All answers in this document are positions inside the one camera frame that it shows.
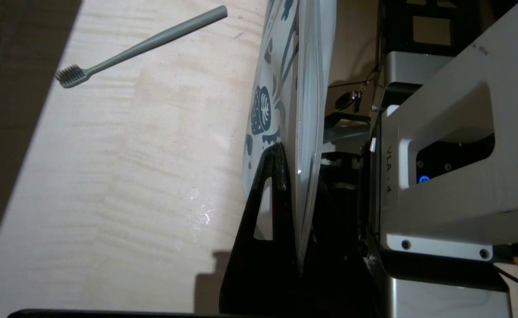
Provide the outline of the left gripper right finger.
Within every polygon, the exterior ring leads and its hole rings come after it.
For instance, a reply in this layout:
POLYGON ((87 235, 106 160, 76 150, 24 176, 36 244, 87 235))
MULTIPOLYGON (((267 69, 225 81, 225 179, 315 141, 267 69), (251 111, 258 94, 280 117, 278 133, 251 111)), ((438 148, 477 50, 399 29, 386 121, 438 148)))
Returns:
POLYGON ((319 177, 303 280, 308 314, 380 318, 381 294, 358 247, 357 191, 319 177))

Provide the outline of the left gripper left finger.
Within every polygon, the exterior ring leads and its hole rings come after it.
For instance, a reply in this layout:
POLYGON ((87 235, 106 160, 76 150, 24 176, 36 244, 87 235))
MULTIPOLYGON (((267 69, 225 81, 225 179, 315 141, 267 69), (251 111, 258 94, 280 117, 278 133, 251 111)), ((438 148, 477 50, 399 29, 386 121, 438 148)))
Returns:
POLYGON ((281 142, 263 151, 225 269, 219 312, 283 315, 290 312, 299 276, 290 175, 281 142), (265 189, 271 180, 272 239, 255 238, 265 189))

